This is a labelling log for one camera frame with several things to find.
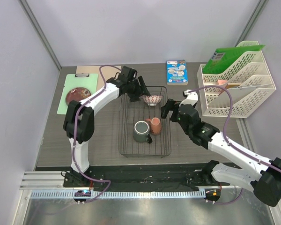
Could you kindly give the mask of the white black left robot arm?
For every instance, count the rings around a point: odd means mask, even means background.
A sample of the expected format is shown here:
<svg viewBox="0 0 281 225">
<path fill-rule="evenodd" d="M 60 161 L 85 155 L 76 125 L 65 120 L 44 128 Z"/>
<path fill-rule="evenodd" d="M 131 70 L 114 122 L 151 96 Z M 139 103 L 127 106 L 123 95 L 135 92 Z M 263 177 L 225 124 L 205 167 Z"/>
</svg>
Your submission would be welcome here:
<svg viewBox="0 0 281 225">
<path fill-rule="evenodd" d="M 96 114 L 122 95 L 128 95 L 132 102 L 139 101 L 144 95 L 150 96 L 142 76 L 137 76 L 135 69 L 123 66 L 114 77 L 105 79 L 102 73 L 104 67 L 99 68 L 103 87 L 84 100 L 71 101 L 63 124 L 71 144 L 71 168 L 77 172 L 74 181 L 80 187 L 90 183 L 90 175 L 86 172 L 90 167 L 88 144 L 95 131 Z"/>
</svg>

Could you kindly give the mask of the red floral plate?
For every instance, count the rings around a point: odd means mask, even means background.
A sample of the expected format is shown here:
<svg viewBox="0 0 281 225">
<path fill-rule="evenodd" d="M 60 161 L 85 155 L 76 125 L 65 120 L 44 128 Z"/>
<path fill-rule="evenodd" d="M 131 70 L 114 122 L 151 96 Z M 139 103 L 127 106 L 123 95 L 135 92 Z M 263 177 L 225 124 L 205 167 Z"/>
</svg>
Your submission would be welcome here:
<svg viewBox="0 0 281 225">
<path fill-rule="evenodd" d="M 66 105 L 69 105 L 71 101 L 81 101 L 91 96 L 91 92 L 84 87 L 76 87 L 71 89 L 66 95 Z"/>
</svg>

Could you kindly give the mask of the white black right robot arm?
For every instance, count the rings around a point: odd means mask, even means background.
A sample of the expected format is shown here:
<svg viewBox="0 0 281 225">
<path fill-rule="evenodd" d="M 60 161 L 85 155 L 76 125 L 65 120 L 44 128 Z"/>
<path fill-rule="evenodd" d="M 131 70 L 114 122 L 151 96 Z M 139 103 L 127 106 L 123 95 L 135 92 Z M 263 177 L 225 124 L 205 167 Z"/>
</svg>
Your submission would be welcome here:
<svg viewBox="0 0 281 225">
<path fill-rule="evenodd" d="M 237 144 L 218 128 L 203 122 L 193 104 L 168 99 L 161 107 L 161 118 L 172 112 L 170 120 L 177 122 L 190 140 L 207 150 L 218 153 L 238 168 L 210 161 L 202 170 L 207 185 L 229 183 L 251 191 L 264 204 L 275 207 L 281 199 L 281 159 L 258 155 Z"/>
</svg>

